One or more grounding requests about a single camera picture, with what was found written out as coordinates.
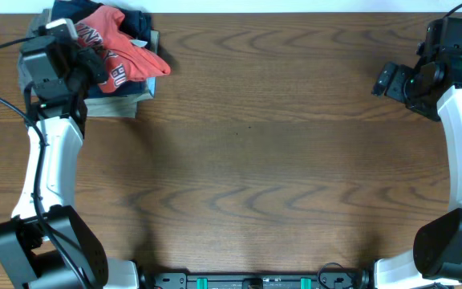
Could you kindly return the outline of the red printed t-shirt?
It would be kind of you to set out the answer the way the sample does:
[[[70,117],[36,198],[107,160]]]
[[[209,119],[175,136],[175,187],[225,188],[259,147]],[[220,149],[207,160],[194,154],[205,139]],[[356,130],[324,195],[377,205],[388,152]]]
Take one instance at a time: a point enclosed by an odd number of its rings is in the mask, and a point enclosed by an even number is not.
[[[125,15],[111,6],[101,6],[75,24],[78,43],[91,47],[103,60],[106,81],[99,81],[104,93],[115,92],[123,84],[169,75],[170,66],[154,52],[132,43],[132,37],[120,30]]]

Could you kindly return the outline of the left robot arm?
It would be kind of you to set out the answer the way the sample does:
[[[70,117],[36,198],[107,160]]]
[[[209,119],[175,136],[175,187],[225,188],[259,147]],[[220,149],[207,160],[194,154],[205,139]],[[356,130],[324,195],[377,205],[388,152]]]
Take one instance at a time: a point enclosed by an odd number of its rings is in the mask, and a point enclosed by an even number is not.
[[[32,80],[23,91],[30,156],[21,197],[0,223],[0,263],[16,288],[137,288],[132,261],[107,257],[75,210],[78,154],[90,86],[102,59],[75,36],[37,36],[20,48]]]

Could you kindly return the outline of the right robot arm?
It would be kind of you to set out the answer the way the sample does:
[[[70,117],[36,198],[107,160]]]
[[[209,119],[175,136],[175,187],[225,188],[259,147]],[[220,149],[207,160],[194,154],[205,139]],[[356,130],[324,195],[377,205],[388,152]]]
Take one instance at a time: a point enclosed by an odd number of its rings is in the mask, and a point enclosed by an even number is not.
[[[372,288],[450,288],[462,285],[462,18],[428,24],[414,67],[388,62],[372,93],[440,122],[448,150],[450,195],[445,215],[416,233],[412,248],[373,265]]]

